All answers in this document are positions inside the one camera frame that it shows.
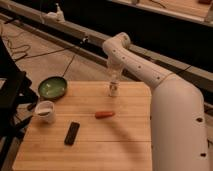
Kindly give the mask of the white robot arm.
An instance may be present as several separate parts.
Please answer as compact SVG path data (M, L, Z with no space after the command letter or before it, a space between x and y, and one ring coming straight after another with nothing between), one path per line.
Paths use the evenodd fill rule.
M211 171L204 98L192 83L129 51L121 32L102 44L112 71L128 70L151 89L153 171Z

